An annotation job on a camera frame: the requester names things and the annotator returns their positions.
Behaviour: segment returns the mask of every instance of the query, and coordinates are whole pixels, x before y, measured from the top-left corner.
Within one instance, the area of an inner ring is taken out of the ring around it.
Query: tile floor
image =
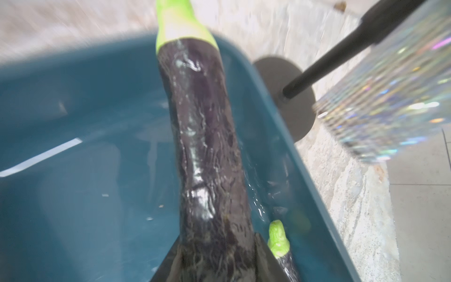
[[[346,2],[347,13],[362,16],[377,0]],[[451,281],[450,153],[447,125],[387,163],[403,282]]]

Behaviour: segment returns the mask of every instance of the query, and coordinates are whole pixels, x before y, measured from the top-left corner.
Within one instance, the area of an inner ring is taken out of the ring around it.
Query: round black base
[[[254,66],[273,100],[284,86],[302,73],[294,64],[279,57],[259,59],[254,62]],[[307,135],[313,126],[316,114],[312,106],[315,101],[313,89],[309,87],[286,103],[277,103],[279,112],[295,142]]]

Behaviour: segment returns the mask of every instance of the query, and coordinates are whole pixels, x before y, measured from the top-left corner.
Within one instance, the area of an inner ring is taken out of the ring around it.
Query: blue plastic tub
[[[253,224],[304,282],[359,281],[254,67],[218,39]],[[0,281],[146,282],[179,233],[155,36],[0,69]]]

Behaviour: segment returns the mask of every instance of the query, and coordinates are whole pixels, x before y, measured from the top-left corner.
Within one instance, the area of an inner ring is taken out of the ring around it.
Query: stone surface
[[[371,6],[377,3],[377,0],[318,0],[324,3],[333,6],[336,3],[345,2],[346,3],[346,12],[353,13],[357,16],[363,16],[366,11],[368,11]]]
[[[390,185],[406,282],[451,277],[451,185]]]
[[[155,0],[12,0],[0,4],[0,64],[156,30]],[[288,58],[305,69],[359,23],[309,0],[193,0],[201,22],[250,60]],[[364,51],[314,84],[317,99]],[[298,149],[363,281],[400,281],[385,164],[355,161],[315,122]]]
[[[441,130],[426,141],[405,148],[388,162],[391,183],[449,185],[451,164],[448,152]]]

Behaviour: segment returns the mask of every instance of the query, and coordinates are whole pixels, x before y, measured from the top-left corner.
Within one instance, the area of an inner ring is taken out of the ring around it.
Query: small eggplant
[[[299,272],[291,254],[290,242],[286,238],[285,229],[280,220],[269,225],[268,247],[282,267],[290,282],[300,282]]]
[[[156,52],[181,180],[180,281],[256,281],[254,232],[221,55],[189,0],[158,0]]]

